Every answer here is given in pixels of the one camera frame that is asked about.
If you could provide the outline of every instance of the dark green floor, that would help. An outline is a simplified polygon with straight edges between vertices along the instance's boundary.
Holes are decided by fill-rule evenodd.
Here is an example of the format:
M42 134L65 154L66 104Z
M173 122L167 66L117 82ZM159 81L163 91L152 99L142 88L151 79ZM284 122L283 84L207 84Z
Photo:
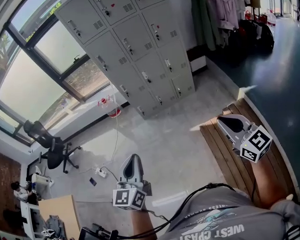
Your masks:
M251 87L247 96L279 139L300 187L300 26L277 20L274 39L271 55L252 55L238 66L208 57L239 87Z

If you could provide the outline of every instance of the gray t-shirt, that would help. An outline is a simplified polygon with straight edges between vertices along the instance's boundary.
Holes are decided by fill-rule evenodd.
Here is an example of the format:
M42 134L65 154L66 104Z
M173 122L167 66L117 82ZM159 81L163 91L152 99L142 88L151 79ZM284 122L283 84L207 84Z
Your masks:
M292 201L261 209L242 194L218 187L193 197L159 239L282 240L296 225L300 225L300 206Z

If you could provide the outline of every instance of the person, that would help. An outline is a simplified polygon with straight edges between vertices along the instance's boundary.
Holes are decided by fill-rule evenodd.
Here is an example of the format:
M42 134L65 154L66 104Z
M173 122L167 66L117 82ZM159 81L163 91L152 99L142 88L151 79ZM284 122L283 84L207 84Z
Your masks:
M287 200L268 159L251 165L261 208L240 191L207 189L190 199L159 239L300 240L300 206ZM131 211L131 219L134 235L153 229L148 212Z
M21 202L37 205L37 195L31 190L31 182L27 182L27 186L20 186L19 182L12 182L11 188L14 196Z

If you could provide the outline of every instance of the black office chair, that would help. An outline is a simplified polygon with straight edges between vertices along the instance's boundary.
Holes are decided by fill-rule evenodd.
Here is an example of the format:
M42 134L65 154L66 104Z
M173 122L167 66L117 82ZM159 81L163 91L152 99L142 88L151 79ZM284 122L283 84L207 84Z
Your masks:
M23 125L23 129L29 137L37 141L42 147L49 149L46 155L42 155L40 153L39 163L41 163L41 159L47 159L48 168L55 169L63 161L63 172L65 174L68 173L66 170L67 162L69 162L74 168L79 168L78 165L74 165L69 156L75 150L81 150L80 146L70 150L70 146L72 145L70 142L68 142L65 146L64 141L60 137L52 136L39 121L32 123L27 120Z

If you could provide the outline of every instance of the wall outlet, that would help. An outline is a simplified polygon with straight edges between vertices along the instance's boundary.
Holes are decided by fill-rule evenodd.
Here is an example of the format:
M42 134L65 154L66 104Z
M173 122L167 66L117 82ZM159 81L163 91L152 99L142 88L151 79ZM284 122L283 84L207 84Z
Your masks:
M107 172L105 170L100 169L99 167L95 169L95 174L99 174L102 178L107 177Z

